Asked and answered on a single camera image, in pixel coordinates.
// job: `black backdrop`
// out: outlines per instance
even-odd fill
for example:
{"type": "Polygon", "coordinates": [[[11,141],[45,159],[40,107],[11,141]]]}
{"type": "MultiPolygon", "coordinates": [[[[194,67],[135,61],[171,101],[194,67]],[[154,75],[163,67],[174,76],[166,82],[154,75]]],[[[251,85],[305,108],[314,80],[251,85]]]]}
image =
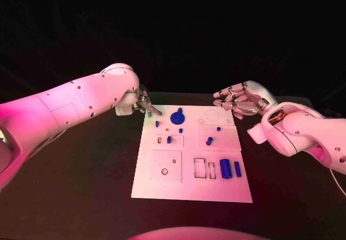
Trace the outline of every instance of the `black backdrop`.
{"type": "Polygon", "coordinates": [[[225,6],[1,1],[0,101],[130,64],[150,91],[213,93],[258,81],[277,96],[346,113],[346,42],[329,24],[236,14],[225,6]]]}

